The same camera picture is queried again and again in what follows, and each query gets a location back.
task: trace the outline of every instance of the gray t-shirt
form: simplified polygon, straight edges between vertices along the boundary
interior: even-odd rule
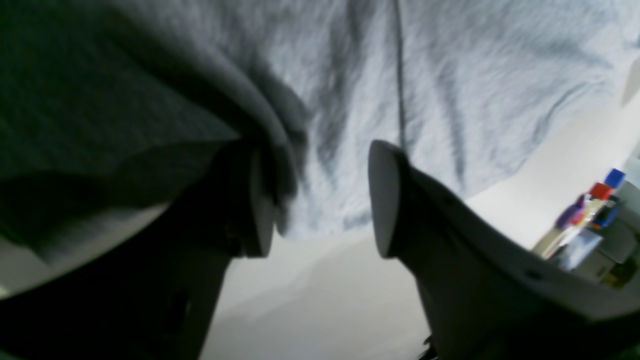
[[[304,240],[370,224],[374,139],[462,197],[516,172],[620,87],[640,3],[2,0],[0,44],[11,241],[171,201],[245,131],[279,159],[280,232]]]

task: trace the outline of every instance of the red bottle cap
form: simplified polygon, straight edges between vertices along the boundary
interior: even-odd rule
[[[597,183],[593,185],[589,194],[596,199],[608,200],[611,194],[613,194],[613,189],[603,183]]]

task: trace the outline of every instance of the blue bottle cap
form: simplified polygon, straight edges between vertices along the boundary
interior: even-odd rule
[[[624,172],[618,170],[617,168],[613,168],[609,172],[609,175],[607,175],[604,183],[610,188],[617,189],[622,185],[622,183],[625,182],[625,176],[626,175]]]

